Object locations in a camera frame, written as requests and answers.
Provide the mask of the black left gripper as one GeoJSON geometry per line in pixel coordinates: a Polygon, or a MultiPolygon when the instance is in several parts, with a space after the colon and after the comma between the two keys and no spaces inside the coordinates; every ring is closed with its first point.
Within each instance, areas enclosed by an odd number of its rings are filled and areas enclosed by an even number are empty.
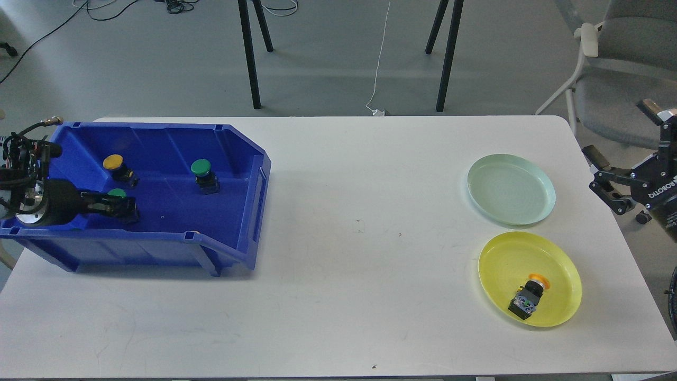
{"type": "Polygon", "coordinates": [[[122,224],[140,221],[140,212],[134,197],[123,197],[100,192],[80,192],[73,183],[62,179],[38,182],[32,191],[34,203],[20,204],[16,219],[24,226],[56,226],[68,224],[78,214],[98,214],[122,224]]]}

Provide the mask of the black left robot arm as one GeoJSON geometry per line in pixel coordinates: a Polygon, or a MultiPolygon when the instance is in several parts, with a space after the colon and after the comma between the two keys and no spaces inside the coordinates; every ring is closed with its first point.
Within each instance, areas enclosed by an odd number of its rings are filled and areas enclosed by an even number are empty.
{"type": "Polygon", "coordinates": [[[51,162],[63,154],[63,147],[46,137],[30,139],[26,135],[36,128],[64,122],[58,116],[42,119],[2,140],[2,220],[17,219],[30,227],[60,226],[78,215],[99,214],[125,223],[137,222],[140,210],[136,199],[124,190],[95,192],[49,175],[51,162]]]}

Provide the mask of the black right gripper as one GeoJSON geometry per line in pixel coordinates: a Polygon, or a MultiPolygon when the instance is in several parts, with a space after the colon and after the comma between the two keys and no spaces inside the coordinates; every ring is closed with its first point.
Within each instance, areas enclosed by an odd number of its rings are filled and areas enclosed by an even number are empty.
{"type": "Polygon", "coordinates": [[[667,161],[654,152],[631,169],[623,169],[611,166],[594,145],[582,149],[595,168],[590,190],[617,215],[633,210],[636,205],[657,207],[675,195],[675,108],[662,109],[652,99],[643,99],[637,108],[660,128],[658,152],[670,154],[667,161]],[[630,195],[619,193],[613,183],[629,186],[630,195]]]}

